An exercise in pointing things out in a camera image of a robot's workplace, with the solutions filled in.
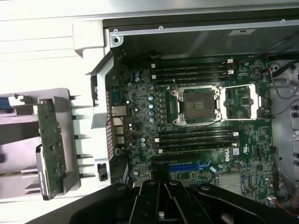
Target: motherboard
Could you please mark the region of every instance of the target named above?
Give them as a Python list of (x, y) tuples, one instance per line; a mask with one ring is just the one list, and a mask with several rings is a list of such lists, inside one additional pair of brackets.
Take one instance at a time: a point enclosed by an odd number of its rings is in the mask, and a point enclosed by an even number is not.
[(266, 59), (152, 60), (122, 66), (109, 87), (116, 155), (131, 182), (211, 183), (268, 204), (273, 193)]

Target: white label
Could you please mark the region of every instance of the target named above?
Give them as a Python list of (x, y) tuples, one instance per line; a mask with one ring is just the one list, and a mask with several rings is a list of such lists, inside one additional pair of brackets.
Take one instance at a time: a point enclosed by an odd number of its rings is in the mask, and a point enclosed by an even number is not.
[(225, 162), (229, 162), (229, 148), (225, 149)]
[(214, 168), (214, 167), (210, 167), (210, 170), (213, 172), (213, 173), (216, 173), (217, 170)]
[(233, 148), (233, 155), (239, 155), (239, 148)]
[(238, 29), (238, 30), (233, 30), (229, 36), (237, 36), (237, 35), (249, 35), (252, 34), (255, 29)]
[(248, 153), (248, 147), (247, 147), (247, 146), (245, 146), (245, 147), (243, 148), (243, 153)]

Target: black plastic part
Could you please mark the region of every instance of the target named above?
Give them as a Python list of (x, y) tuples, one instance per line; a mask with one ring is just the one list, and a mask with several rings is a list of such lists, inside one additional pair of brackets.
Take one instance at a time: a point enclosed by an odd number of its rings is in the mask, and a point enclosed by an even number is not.
[(298, 113), (292, 113), (292, 117), (293, 117), (293, 118), (298, 118), (298, 117), (299, 117), (299, 114), (298, 114)]
[(299, 8), (255, 10), (224, 13), (181, 14), (163, 16), (145, 16), (103, 20), (104, 28), (118, 31), (225, 25), (236, 23), (295, 20), (299, 18)]

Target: sticker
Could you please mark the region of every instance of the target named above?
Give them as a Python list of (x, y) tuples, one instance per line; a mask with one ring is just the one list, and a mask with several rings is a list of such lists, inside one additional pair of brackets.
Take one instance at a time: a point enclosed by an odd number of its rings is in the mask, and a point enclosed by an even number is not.
[(229, 148), (225, 149), (225, 162), (229, 162)]
[(238, 35), (250, 35), (255, 31), (255, 29), (238, 29), (233, 30), (229, 36), (238, 36)]
[(239, 148), (233, 148), (233, 155), (239, 155)]
[(213, 173), (216, 173), (217, 170), (214, 168), (214, 167), (210, 167), (210, 170), (213, 172)]

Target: microchip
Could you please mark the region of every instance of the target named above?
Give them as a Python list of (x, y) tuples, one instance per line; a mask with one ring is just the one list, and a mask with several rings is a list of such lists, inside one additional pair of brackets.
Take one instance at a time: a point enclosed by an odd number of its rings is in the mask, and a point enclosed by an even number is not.
[(214, 118), (214, 93), (186, 93), (184, 94), (185, 117), (187, 119)]
[(257, 165), (256, 170), (257, 171), (263, 171), (263, 165)]
[(266, 136), (265, 135), (259, 135), (258, 140), (259, 141), (266, 141)]

